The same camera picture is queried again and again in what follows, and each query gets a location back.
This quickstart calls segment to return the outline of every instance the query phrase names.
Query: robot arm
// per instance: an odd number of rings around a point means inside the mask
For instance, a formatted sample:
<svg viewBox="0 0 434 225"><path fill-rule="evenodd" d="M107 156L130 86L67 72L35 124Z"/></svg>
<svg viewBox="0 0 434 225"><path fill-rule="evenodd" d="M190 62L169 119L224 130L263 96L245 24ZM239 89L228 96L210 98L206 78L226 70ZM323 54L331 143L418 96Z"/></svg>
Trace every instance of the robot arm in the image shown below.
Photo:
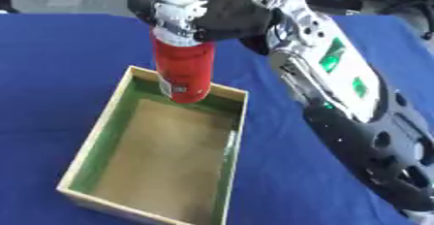
<svg viewBox="0 0 434 225"><path fill-rule="evenodd" d="M129 0L129 8L152 26L200 42L261 38L247 46L267 54L307 124L349 171L397 209L434 209L428 125L337 24L305 0L200 0L183 7Z"/></svg>

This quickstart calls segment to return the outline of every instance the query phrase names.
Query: wooden box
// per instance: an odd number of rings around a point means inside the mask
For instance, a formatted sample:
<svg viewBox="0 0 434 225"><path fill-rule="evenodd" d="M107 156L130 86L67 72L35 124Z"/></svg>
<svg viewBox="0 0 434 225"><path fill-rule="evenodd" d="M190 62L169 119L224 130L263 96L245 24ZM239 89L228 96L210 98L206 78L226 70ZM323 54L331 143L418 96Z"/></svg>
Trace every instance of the wooden box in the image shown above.
<svg viewBox="0 0 434 225"><path fill-rule="evenodd" d="M226 224L248 93L212 84L197 104L131 66L57 190L150 224Z"/></svg>

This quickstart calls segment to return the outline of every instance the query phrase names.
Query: green light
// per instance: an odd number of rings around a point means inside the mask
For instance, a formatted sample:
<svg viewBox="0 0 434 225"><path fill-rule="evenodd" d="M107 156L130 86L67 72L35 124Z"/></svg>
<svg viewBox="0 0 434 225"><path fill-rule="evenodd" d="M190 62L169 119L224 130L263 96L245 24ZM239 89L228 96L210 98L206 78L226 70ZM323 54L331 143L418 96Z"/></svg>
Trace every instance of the green light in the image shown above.
<svg viewBox="0 0 434 225"><path fill-rule="evenodd" d="M329 102L324 102L323 105L324 105L324 107L325 107L326 109L329 109L329 110L331 110L331 109L334 108L333 105L330 104Z"/></svg>
<svg viewBox="0 0 434 225"><path fill-rule="evenodd" d="M321 59L320 64L327 73L331 73L339 64L345 47L338 38L334 38L330 48Z"/></svg>
<svg viewBox="0 0 434 225"><path fill-rule="evenodd" d="M334 56L324 57L321 60L321 65L323 65L323 69L328 73L331 73L331 71L333 71L333 69L337 66L338 63L339 59Z"/></svg>
<svg viewBox="0 0 434 225"><path fill-rule="evenodd" d="M368 88L366 85L364 85L360 78L355 78L353 80L353 90L356 92L359 98L363 98L366 95Z"/></svg>

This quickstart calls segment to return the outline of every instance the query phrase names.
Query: red can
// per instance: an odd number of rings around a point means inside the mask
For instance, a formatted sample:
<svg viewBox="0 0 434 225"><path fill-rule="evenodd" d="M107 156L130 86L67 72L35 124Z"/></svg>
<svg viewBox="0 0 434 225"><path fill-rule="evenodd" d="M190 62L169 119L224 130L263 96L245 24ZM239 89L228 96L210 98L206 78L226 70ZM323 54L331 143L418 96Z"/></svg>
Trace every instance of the red can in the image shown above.
<svg viewBox="0 0 434 225"><path fill-rule="evenodd" d="M197 0L161 0L187 5ZM214 45L199 44L165 31L151 30L154 59L162 92L177 103L195 103L209 92Z"/></svg>

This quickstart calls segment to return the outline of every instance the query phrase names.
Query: table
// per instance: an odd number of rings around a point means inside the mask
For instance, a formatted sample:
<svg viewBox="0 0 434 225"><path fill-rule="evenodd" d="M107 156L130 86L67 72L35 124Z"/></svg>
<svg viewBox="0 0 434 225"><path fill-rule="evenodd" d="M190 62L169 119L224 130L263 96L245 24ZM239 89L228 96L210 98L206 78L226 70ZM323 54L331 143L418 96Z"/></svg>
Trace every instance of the table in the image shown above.
<svg viewBox="0 0 434 225"><path fill-rule="evenodd" d="M434 124L434 60L400 20L335 18ZM0 223L127 225L55 191L128 65L154 68L147 26L119 16L0 16ZM404 225L304 124L264 57L219 43L214 81L250 91L229 224Z"/></svg>

